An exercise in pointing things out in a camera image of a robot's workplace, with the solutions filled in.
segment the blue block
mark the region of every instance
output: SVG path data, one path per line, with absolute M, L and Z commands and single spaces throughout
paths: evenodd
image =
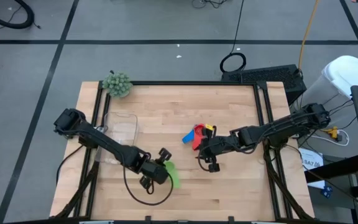
M 321 190 L 320 193 L 326 198 L 330 198 L 331 196 L 331 193 L 326 190 Z
M 324 190 L 327 192 L 332 192 L 333 188 L 331 186 L 324 186 Z
M 181 141 L 183 141 L 185 144 L 192 140 L 194 140 L 194 129 L 192 129 L 185 137 L 183 137 L 183 139 L 181 139 Z

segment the green broccoli toy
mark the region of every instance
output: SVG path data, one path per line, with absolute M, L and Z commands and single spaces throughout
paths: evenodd
M 129 77 L 121 72 L 115 74 L 110 71 L 110 74 L 103 80 L 103 88 L 107 89 L 112 97 L 122 98 L 127 96 L 132 86 L 133 84 L 129 81 Z

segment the wooden tabletop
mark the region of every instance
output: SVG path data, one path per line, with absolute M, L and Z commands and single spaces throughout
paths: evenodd
M 76 108 L 90 122 L 98 82 L 83 82 Z M 274 119 L 288 115 L 289 109 L 283 84 L 268 83 L 268 93 Z M 104 105 L 105 92 L 101 105 Z M 260 91 L 264 120 L 267 121 Z M 99 109 L 101 121 L 103 108 Z M 138 118 L 139 133 L 135 145 L 153 157 L 165 147 L 172 153 L 181 180 L 181 188 L 173 189 L 171 197 L 161 205 L 150 207 L 131 198 L 122 178 L 122 167 L 101 163 L 94 198 L 94 220 L 209 220 L 224 221 L 234 216 L 236 221 L 274 221 L 266 166 L 260 144 L 253 154 L 236 152 L 218 156 L 221 171 L 202 171 L 191 144 L 181 139 L 195 124 L 208 123 L 218 127 L 217 135 L 228 136 L 229 130 L 259 125 L 253 88 L 251 86 L 134 86 L 123 99 L 112 99 L 109 111 L 131 113 Z M 294 140 L 289 144 L 297 147 Z M 79 146 L 77 139 L 69 140 L 65 156 Z M 50 214 L 56 215 L 78 188 L 85 150 L 66 161 Z M 285 148 L 281 151 L 289 191 L 311 216 L 313 207 L 306 185 L 299 153 Z M 140 175 L 127 172 L 129 187 L 136 197 L 158 202 L 169 191 L 170 182 L 155 185 L 155 193 L 148 195 L 140 186 Z M 277 188 L 280 213 L 285 217 L 282 195 Z M 84 194 L 81 214 L 85 214 L 88 191 Z

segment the transparent plastic box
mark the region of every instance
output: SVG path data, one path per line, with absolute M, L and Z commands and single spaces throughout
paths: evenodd
M 104 134 L 119 144 L 133 146 L 138 133 L 137 116 L 129 113 L 107 113 L 104 117 Z M 114 154 L 98 147 L 95 160 L 107 164 L 118 164 Z

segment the gray floor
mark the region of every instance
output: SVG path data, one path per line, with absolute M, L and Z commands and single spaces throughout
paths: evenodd
M 194 9 L 190 0 L 79 0 L 67 40 L 178 40 L 171 44 L 130 45 L 65 44 L 59 42 L 73 0 L 27 0 L 42 28 L 0 30 L 0 206 L 47 77 L 52 77 L 27 157 L 17 181 L 5 222 L 47 218 L 55 190 L 55 171 L 63 158 L 66 142 L 56 135 L 53 122 L 64 108 L 74 107 L 80 83 L 103 79 L 110 70 L 125 71 L 133 80 L 219 80 L 219 63 L 230 44 L 180 44 L 180 39 L 231 40 L 236 31 L 240 0 L 219 9 L 210 5 Z M 346 1 L 358 26 L 358 3 Z M 237 45 L 247 56 L 247 67 L 261 68 L 296 64 L 300 45 L 282 45 L 280 40 L 301 40 L 314 1 L 247 0 L 244 3 L 239 40 L 277 40 L 263 44 Z M 8 20 L 19 6 L 0 0 L 0 17 Z M 14 22 L 25 19 L 20 10 Z M 322 0 L 309 40 L 357 40 L 336 0 Z M 39 40 L 15 44 L 3 40 Z M 303 57 L 306 86 L 323 67 L 341 55 L 358 58 L 358 44 L 307 45 Z M 58 59 L 56 69 L 50 66 Z M 228 62 L 226 70 L 238 61 Z M 358 154 L 358 125 L 347 128 L 351 143 L 337 147 L 312 139 L 324 154 L 349 157 Z M 351 222 L 349 211 L 315 205 L 318 218 Z

